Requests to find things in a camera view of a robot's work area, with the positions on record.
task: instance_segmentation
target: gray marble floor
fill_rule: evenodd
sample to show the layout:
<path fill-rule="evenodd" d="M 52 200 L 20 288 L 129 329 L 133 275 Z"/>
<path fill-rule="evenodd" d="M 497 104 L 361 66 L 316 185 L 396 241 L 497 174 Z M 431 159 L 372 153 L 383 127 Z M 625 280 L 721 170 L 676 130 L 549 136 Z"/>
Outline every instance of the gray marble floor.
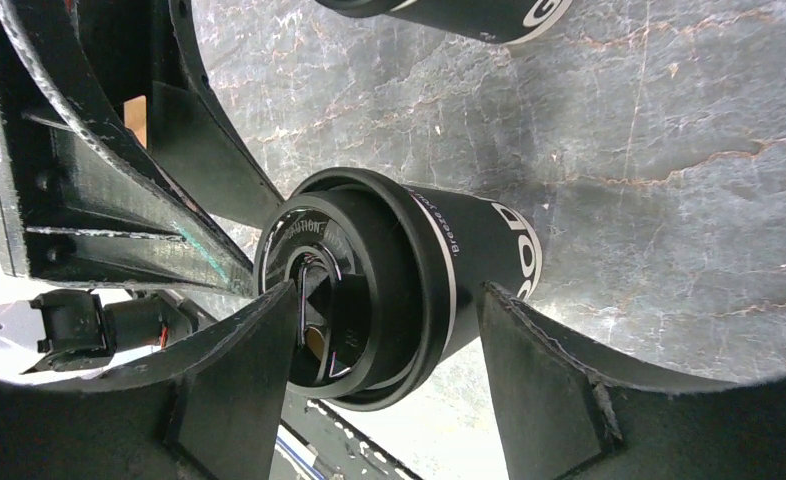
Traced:
<path fill-rule="evenodd" d="M 786 371 L 786 1 L 575 0 L 510 48 L 312 1 L 193 12 L 210 84 L 285 194 L 347 165 L 500 199 L 544 232 L 541 311 L 687 372 Z M 505 475 L 478 342 L 349 419 L 426 477 Z"/>

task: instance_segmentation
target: wooden block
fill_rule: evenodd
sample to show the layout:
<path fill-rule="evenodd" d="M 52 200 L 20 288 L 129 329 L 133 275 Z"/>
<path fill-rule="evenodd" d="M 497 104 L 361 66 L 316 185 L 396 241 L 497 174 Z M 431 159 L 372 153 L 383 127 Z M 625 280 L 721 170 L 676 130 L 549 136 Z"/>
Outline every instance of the wooden block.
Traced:
<path fill-rule="evenodd" d="M 134 132 L 137 140 L 148 145 L 146 129 L 146 97 L 141 95 L 125 102 L 125 126 Z"/>

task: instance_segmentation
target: black cylinder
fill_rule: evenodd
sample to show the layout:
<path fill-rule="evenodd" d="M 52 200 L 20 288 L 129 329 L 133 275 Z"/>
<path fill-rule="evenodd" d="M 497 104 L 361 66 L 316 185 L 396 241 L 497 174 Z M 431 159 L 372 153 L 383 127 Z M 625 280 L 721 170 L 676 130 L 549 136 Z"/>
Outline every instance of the black cylinder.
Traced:
<path fill-rule="evenodd" d="M 156 297 L 111 303 L 104 307 L 105 321 L 116 335 L 114 354 L 134 348 L 160 344 L 163 330 L 163 305 Z"/>
<path fill-rule="evenodd" d="M 522 43 L 551 27 L 572 0 L 317 0 L 347 17 L 390 15 L 487 43 Z"/>
<path fill-rule="evenodd" d="M 492 200 L 333 168 L 307 179 L 263 230 L 258 293 L 300 294 L 288 388 L 353 410 L 387 407 L 478 336 L 484 282 L 527 297 L 538 236 Z"/>

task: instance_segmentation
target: bolt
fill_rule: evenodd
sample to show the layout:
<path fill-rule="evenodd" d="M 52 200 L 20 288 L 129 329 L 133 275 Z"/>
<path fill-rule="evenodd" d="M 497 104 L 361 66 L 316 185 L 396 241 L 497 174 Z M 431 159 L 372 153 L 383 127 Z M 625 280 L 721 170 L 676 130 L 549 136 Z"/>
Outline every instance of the bolt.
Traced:
<path fill-rule="evenodd" d="M 59 245 L 55 245 L 48 249 L 46 252 L 46 258 L 51 263 L 58 263 L 63 261 L 63 257 L 66 255 L 66 252 L 63 251 Z"/>
<path fill-rule="evenodd" d="M 51 172 L 47 170 L 40 172 L 37 174 L 37 179 L 36 179 L 37 188 L 39 188 L 44 192 L 48 192 L 49 190 L 51 190 L 53 180 L 54 178 Z"/>

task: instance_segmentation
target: black plastic bracket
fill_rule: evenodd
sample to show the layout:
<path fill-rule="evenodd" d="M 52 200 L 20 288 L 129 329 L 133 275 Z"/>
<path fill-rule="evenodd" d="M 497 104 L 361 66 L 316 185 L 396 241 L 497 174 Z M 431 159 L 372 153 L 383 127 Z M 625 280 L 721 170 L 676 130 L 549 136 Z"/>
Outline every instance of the black plastic bracket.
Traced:
<path fill-rule="evenodd" d="M 26 373 L 105 367 L 116 353 L 115 325 L 105 321 L 98 295 L 83 290 L 54 290 L 30 302 L 42 312 L 45 356 Z"/>
<path fill-rule="evenodd" d="M 282 199 L 210 90 L 182 3 L 0 0 L 6 273 L 253 294 L 251 261 L 208 213 L 254 226 Z M 120 119 L 140 95 L 150 152 Z"/>

